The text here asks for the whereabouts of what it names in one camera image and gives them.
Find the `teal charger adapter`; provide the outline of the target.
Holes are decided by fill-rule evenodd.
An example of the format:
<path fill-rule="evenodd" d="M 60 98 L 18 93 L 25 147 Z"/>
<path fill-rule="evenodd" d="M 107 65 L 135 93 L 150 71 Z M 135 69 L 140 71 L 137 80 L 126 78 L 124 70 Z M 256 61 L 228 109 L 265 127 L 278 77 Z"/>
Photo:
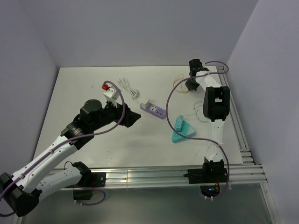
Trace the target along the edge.
<path fill-rule="evenodd" d="M 183 129 L 183 125 L 184 125 L 184 116 L 183 115 L 178 115 L 176 118 L 176 122 L 175 122 L 175 130 L 177 132 L 181 132 Z"/>

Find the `small white block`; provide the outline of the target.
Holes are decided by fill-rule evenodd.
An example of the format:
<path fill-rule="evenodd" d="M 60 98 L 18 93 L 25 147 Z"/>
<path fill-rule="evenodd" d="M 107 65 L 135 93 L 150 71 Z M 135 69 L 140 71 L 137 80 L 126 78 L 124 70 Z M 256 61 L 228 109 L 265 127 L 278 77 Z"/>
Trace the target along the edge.
<path fill-rule="evenodd" d="M 140 107 L 143 108 L 143 109 L 147 109 L 149 104 L 150 104 L 150 98 L 145 98 L 141 101 Z"/>

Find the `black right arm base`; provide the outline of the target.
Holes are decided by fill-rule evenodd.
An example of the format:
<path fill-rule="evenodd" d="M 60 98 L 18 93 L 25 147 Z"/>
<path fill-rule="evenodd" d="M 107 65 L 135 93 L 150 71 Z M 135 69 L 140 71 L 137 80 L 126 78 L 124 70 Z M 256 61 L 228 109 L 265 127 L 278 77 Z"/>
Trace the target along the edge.
<path fill-rule="evenodd" d="M 201 193 L 206 197 L 218 196 L 221 192 L 220 184 L 228 181 L 228 173 L 225 168 L 222 170 L 188 169 L 183 177 L 188 178 L 189 184 L 209 184 L 200 187 Z"/>

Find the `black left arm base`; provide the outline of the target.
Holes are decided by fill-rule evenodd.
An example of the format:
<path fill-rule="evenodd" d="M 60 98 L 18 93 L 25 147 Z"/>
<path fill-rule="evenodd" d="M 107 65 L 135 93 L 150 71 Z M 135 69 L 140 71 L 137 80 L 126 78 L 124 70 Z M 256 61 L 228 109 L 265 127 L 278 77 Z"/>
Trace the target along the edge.
<path fill-rule="evenodd" d="M 106 183 L 105 172 L 91 172 L 90 174 L 83 175 L 79 183 L 72 185 L 72 187 L 86 187 L 98 188 L 104 187 Z M 73 199 L 76 201 L 89 201 L 94 194 L 94 190 L 87 189 L 74 189 Z"/>

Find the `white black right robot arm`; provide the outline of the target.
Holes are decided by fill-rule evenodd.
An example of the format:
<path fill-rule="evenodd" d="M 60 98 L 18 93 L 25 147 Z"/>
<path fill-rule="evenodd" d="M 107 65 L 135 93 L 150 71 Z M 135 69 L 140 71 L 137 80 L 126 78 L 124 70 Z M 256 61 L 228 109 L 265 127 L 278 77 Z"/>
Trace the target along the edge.
<path fill-rule="evenodd" d="M 213 142 L 208 148 L 203 164 L 202 176 L 207 182 L 218 176 L 227 177 L 224 167 L 224 153 L 221 150 L 224 123 L 230 112 L 230 88 L 221 85 L 212 76 L 213 72 L 206 68 L 199 59 L 189 61 L 189 76 L 185 85 L 189 91 L 201 87 L 204 92 L 203 115 L 211 127 Z"/>

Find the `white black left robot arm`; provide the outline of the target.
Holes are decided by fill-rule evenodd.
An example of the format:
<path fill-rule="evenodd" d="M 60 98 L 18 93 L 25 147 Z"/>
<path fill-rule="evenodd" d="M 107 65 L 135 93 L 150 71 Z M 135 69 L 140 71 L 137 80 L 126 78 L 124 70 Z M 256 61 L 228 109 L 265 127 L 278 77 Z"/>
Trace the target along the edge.
<path fill-rule="evenodd" d="M 10 206 L 12 215 L 22 217 L 30 213 L 41 200 L 62 188 L 74 186 L 92 191 L 92 172 L 80 161 L 60 173 L 48 174 L 62 160 L 93 139 L 94 131 L 112 122 L 131 127 L 140 118 L 141 115 L 131 111 L 125 103 L 113 105 L 107 102 L 102 107 L 98 100 L 86 101 L 80 113 L 42 154 L 11 175 L 1 174 L 0 198 Z"/>

